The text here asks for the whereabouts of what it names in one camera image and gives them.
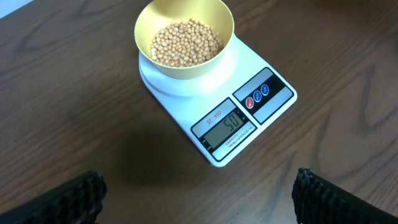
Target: button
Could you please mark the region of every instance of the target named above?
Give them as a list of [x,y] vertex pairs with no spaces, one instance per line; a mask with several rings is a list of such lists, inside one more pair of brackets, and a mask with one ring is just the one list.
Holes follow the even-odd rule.
[[254,100],[250,96],[246,98],[246,107],[251,109],[254,106]]
[[255,101],[255,102],[260,102],[260,101],[261,101],[261,98],[262,98],[260,91],[256,90],[256,91],[253,93],[253,98],[254,98],[254,101]]
[[261,86],[261,93],[262,93],[264,96],[268,95],[268,93],[269,93],[269,87],[268,87],[266,84],[264,84],[264,85]]

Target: digital kitchen scale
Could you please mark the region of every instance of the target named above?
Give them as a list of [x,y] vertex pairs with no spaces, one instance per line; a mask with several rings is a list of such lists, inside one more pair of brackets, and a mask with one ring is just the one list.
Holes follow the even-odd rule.
[[194,79],[168,77],[139,54],[149,91],[205,157],[225,166],[297,99],[297,92],[235,35],[219,65]]

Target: plastic bowl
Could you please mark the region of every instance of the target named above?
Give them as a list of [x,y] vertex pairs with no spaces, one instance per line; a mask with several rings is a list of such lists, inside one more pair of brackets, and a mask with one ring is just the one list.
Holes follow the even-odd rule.
[[[188,21],[190,18],[214,27],[220,33],[224,49],[211,60],[192,67],[170,67],[152,60],[150,45],[155,34],[172,21]],[[191,79],[208,73],[220,62],[234,33],[231,11],[220,0],[155,0],[140,13],[134,29],[138,49],[155,66],[172,78]]]

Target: dried chickpea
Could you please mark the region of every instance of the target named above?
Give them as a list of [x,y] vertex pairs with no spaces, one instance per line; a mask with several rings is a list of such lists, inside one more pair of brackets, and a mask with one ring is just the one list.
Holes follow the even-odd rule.
[[151,40],[152,59],[170,67],[199,65],[224,48],[220,34],[202,21],[175,22],[158,31]]

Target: black object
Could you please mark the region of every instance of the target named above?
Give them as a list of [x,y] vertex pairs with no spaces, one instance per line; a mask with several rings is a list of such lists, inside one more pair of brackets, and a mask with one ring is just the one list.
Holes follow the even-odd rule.
[[86,172],[0,215],[1,224],[94,224],[106,195],[102,176]]
[[297,223],[398,223],[398,218],[322,179],[310,169],[298,170],[292,198]]

